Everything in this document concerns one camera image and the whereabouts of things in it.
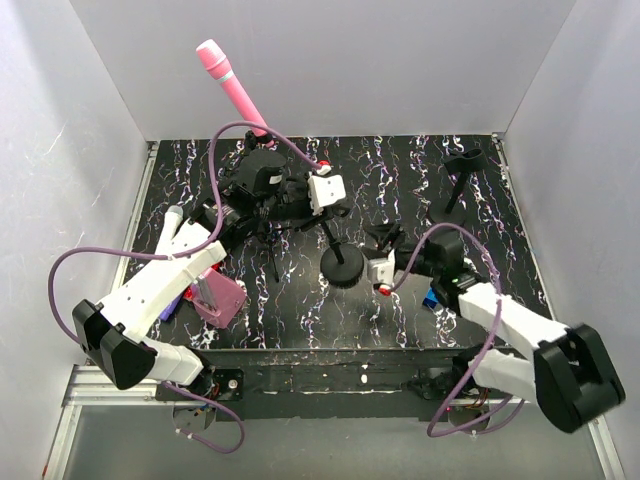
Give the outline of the black round-base stand white mic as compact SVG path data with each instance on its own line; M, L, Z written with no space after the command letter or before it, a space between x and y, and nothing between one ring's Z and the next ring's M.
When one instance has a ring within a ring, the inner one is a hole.
M320 226L328 240L328 248L320 260L321 274L333 287L354 287L364 271L364 258L360 249L353 244L339 241L326 221L322 221Z

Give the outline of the black round-base stand purple mic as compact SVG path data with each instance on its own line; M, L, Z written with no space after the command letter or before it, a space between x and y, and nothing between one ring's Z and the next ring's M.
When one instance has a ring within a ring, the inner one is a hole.
M465 224L467 213L461 203L462 194L470 177L484 170L487 165L486 155L480 148L457 153L445 161L444 166L448 175L454 175L456 180L448 196L430 202L427 217L432 224L453 223L459 226Z

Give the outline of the white microphone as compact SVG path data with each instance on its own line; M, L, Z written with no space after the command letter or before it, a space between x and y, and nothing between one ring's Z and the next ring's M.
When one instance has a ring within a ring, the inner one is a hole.
M177 205L171 205L163 216L162 229L155 248L156 255L164 255L169 252L172 240L183 220L183 209Z

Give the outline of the purple microphone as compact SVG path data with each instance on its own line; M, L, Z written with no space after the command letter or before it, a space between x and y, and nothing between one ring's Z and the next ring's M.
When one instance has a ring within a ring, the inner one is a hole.
M164 309L163 311L160 313L160 315L158 316L158 318L162 321L162 322L166 322L169 320L169 318L171 317L171 315L173 314L173 312L175 311L175 309L177 308L177 306L179 305L180 301L182 300L182 296L177 296L176 298L174 298Z

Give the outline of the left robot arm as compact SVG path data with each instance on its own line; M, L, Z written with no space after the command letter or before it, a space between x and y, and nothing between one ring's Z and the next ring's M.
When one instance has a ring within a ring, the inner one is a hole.
M193 400L205 398L213 377L204 360L185 346L148 338L170 302L192 284L208 293L205 305L215 319L229 321L246 295L241 286L214 273L245 240L270 221L299 220L304 228L324 224L346 199L343 178L328 163L305 178L284 178L285 158L268 149L245 155L212 200L164 238L160 252L119 289L97 303L79 302L72 311L81 349L120 390L145 379L178 384Z

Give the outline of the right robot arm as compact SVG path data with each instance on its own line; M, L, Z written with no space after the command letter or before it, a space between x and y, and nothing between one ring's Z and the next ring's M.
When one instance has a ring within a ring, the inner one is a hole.
M623 404L626 392L599 333L548 319L503 294L495 269L484 277L466 264L465 240L474 236L452 223L431 226L418 243L405 240L397 223L366 228L375 241L365 247L367 277L389 296L411 275L431 281L430 305L439 304L488 332L480 345L452 361L449 372L413 381L421 393L443 395L443 414L459 394L497 390L537 405L565 433Z

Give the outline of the black tripod stand pink mic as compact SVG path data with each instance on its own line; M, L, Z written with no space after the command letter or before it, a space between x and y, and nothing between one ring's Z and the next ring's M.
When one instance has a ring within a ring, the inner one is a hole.
M267 246L274 278L279 282L274 254L276 233L271 225L270 214L281 192L286 159L268 148L272 144L270 134L258 136L248 130L238 160L225 168L222 197L225 205L234 213L226 217L224 237L232 248L252 237L258 238Z

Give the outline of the pink microphone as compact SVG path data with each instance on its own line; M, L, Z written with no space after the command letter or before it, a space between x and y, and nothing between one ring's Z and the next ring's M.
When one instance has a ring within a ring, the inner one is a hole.
M266 122L235 75L221 47L213 39L207 39L196 48L196 53L204 69L220 85L241 118L251 123L249 129L256 137L256 141L271 147L274 144L273 136L257 128L257 126L266 126Z

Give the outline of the black marble mat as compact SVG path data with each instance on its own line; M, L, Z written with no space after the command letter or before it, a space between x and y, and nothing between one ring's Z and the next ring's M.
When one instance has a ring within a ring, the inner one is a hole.
M484 244L505 293L540 315L549 312L505 166L488 135L303 137L297 146L330 161L342 174L352 210L331 224L334 235L368 242L364 227L400 223L410 241L427 229L430 202L447 196L452 180L444 168L455 152L478 148L487 167L470 179L462 198L465 226ZM267 248L250 240L222 271L242 280L247 301L225 329L206 324L190 303L167 321L155 322L152 339L200 349L434 348L481 342L484 331L442 308L427 308L429 282L410 276L385 297L369 282L331 287L319 270L326 238L320 229L286 231Z

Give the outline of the blue white small toy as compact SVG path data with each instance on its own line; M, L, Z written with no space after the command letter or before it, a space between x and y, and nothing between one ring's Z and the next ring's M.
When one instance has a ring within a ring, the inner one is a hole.
M430 288L426 293L422 304L430 309L434 309L440 304L436 292L432 288Z

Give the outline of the pink metronome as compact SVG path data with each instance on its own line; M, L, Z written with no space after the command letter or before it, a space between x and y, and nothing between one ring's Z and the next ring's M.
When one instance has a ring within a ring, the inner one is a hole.
M242 285L222 275L214 268L207 269L191 285L192 304L198 315L210 325L226 329L240 312L246 292Z

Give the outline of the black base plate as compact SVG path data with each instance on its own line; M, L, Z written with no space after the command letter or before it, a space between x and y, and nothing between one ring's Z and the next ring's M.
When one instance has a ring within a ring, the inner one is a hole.
M204 368L160 401L212 400L241 419L433 416L476 348L198 350Z

